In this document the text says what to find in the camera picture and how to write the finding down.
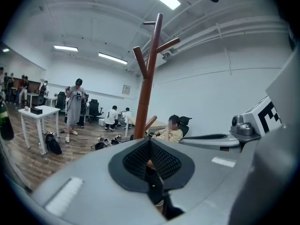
black box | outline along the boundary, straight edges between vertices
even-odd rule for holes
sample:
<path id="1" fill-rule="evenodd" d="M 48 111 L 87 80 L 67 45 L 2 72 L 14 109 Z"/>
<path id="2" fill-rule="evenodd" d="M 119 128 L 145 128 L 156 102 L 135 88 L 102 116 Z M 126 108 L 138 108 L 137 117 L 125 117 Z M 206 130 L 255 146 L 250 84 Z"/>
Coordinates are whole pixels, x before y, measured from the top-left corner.
<path id="1" fill-rule="evenodd" d="M 38 109 L 38 108 L 32 107 L 32 108 L 30 108 L 30 112 L 34 113 L 36 115 L 40 115 L 43 113 L 43 109 Z"/>

gray dress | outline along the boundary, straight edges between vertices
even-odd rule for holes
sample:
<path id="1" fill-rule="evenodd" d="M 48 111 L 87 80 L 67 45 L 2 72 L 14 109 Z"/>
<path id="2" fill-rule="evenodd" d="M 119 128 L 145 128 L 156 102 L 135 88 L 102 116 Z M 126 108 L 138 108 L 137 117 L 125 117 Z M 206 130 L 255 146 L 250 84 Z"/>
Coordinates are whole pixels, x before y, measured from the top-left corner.
<path id="1" fill-rule="evenodd" d="M 71 126 L 76 125 L 76 123 L 80 119 L 80 110 L 81 110 L 81 99 L 77 100 L 77 92 L 80 92 L 81 96 L 83 96 L 83 88 L 76 90 L 75 86 L 70 88 L 72 91 L 70 99 L 67 103 L 67 124 Z"/>

ceiling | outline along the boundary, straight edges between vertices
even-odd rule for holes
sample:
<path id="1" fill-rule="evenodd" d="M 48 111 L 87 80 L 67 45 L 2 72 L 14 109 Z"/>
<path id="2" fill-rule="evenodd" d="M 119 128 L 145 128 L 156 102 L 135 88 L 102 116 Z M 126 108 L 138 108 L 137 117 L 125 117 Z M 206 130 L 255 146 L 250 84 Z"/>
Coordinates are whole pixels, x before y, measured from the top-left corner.
<path id="1" fill-rule="evenodd" d="M 144 55 L 149 48 L 153 26 L 143 22 L 155 21 L 158 13 L 164 15 L 160 43 L 181 39 L 163 52 L 165 60 L 220 36 L 287 31 L 270 0 L 178 1 L 181 5 L 171 10 L 159 0 L 25 0 L 14 25 L 29 43 L 51 56 L 71 56 L 128 71 L 138 68 L 132 48 L 140 46 Z M 79 51 L 58 51 L 54 45 Z M 100 58 L 98 52 L 128 64 Z"/>

wooden coat rack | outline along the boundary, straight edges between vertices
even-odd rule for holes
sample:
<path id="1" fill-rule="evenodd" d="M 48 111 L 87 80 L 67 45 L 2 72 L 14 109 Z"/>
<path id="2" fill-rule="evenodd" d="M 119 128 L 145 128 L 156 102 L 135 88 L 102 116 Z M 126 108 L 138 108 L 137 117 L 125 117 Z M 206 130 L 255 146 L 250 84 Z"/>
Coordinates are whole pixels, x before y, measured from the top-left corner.
<path id="1" fill-rule="evenodd" d="M 159 13 L 157 15 L 156 22 L 143 23 L 144 25 L 155 25 L 154 32 L 152 35 L 151 45 L 150 45 L 150 52 L 147 59 L 147 65 L 144 62 L 144 58 L 140 47 L 133 48 L 133 52 L 135 54 L 136 60 L 139 64 L 143 76 L 139 106 L 137 109 L 137 116 L 135 122 L 134 139 L 143 138 L 145 131 L 157 119 L 157 116 L 153 116 L 146 125 L 157 54 L 180 42 L 179 38 L 175 38 L 170 42 L 158 46 L 162 22 L 163 22 L 163 15 Z"/>

wooden floor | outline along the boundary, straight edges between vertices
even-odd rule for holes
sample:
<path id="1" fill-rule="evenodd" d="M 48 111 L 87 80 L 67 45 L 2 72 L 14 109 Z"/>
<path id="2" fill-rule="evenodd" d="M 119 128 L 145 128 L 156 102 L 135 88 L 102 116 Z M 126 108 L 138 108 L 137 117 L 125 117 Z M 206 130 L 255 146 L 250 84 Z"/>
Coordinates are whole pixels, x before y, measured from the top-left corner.
<path id="1" fill-rule="evenodd" d="M 12 160 L 20 169 L 22 174 L 28 180 L 30 188 L 34 191 L 45 179 L 52 174 L 62 169 L 68 163 L 79 159 L 81 156 L 93 152 L 90 147 L 96 144 L 97 138 L 102 136 L 105 138 L 114 138 L 116 135 L 122 135 L 122 140 L 129 140 L 129 137 L 134 132 L 134 128 L 128 131 L 128 138 L 125 139 L 125 129 L 116 128 L 114 132 L 105 130 L 104 127 L 98 125 L 98 122 L 92 121 L 90 124 L 86 122 L 84 128 L 79 126 L 75 129 L 78 135 L 70 135 L 70 143 L 65 143 L 65 133 L 60 134 L 57 138 L 60 144 L 62 154 L 55 155 L 48 152 L 46 155 L 41 155 L 38 143 L 38 132 L 36 121 L 25 117 L 26 129 L 31 148 L 28 149 L 23 136 L 21 125 L 21 116 L 15 111 L 15 106 L 7 104 L 10 120 L 14 129 L 15 137 L 11 141 L 5 141 Z M 64 114 L 59 116 L 59 128 L 65 128 Z M 45 118 L 45 129 L 51 132 L 56 132 L 55 116 Z"/>

